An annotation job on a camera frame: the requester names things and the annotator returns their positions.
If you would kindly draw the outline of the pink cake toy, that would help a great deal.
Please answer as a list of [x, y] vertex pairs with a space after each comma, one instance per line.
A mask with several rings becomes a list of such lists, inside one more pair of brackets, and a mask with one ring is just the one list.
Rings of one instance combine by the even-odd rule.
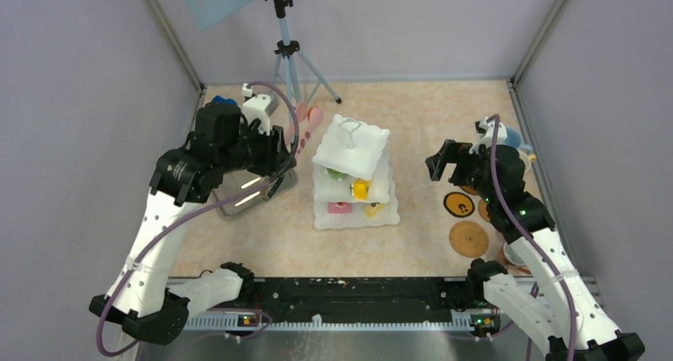
[[328, 214], [350, 214], [352, 204], [348, 202], [329, 202], [327, 205]]

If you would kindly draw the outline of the yellow white cake toy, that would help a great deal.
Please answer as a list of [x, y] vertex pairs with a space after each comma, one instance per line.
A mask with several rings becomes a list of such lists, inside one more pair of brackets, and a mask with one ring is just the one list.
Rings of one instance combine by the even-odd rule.
[[380, 202], [366, 204], [364, 206], [364, 214], [369, 218], [373, 218], [383, 209], [384, 206], [385, 205]]

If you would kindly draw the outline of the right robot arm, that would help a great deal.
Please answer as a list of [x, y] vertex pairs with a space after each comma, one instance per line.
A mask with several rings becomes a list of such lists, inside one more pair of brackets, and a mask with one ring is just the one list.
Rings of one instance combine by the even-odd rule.
[[589, 291], [560, 240], [544, 203], [525, 189], [525, 165], [515, 148], [446, 140], [426, 159], [429, 176], [468, 186], [486, 202], [490, 223], [534, 277], [546, 302], [523, 291], [496, 261], [476, 259], [467, 272], [465, 295], [476, 307], [498, 307], [538, 347], [546, 360], [638, 360], [642, 339], [623, 332]]

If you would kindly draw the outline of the yellow cake slice toy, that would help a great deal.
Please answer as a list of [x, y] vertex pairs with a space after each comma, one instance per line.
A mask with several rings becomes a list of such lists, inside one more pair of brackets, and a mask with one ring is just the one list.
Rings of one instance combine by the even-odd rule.
[[371, 180], [356, 179], [350, 186], [351, 195], [360, 201], [367, 200]]

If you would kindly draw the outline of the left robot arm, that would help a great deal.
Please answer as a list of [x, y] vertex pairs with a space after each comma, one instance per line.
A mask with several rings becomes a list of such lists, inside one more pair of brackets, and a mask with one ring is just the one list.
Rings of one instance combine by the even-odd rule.
[[167, 282], [187, 223], [212, 209], [209, 196], [225, 175], [249, 171], [275, 185], [295, 166], [297, 137], [269, 120], [267, 108], [253, 100], [242, 106], [208, 103], [196, 113], [183, 144], [157, 160], [125, 263], [109, 290], [91, 299], [89, 310], [100, 325], [120, 325], [134, 343], [167, 345], [192, 317], [216, 305], [251, 304], [254, 275], [239, 263], [223, 263], [177, 286]]

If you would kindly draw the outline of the green swirl roll cake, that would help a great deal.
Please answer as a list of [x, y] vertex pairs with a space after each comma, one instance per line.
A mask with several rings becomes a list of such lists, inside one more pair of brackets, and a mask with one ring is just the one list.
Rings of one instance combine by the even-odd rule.
[[335, 181], [337, 181], [337, 182], [342, 182], [342, 181], [344, 181], [344, 180], [348, 177], [348, 174], [347, 174], [347, 173], [344, 173], [344, 172], [341, 172], [341, 171], [337, 171], [337, 170], [335, 170], [335, 169], [328, 168], [328, 167], [325, 169], [325, 173], [326, 173], [331, 179], [333, 179], [333, 180], [335, 180]]

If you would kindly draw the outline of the black orange round coaster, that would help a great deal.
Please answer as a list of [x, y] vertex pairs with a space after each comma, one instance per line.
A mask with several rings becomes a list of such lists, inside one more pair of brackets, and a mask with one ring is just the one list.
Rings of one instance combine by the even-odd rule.
[[444, 208], [457, 218], [471, 216], [475, 211], [475, 204], [472, 199], [464, 193], [451, 192], [444, 196]]

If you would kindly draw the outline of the yellow ceramic cup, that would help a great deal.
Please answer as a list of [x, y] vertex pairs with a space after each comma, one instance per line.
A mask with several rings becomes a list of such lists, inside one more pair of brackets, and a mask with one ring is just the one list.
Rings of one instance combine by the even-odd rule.
[[533, 153], [526, 153], [522, 150], [518, 151], [519, 154], [519, 159], [522, 161], [524, 164], [524, 172], [527, 173], [531, 171], [533, 163], [536, 162], [536, 155]]

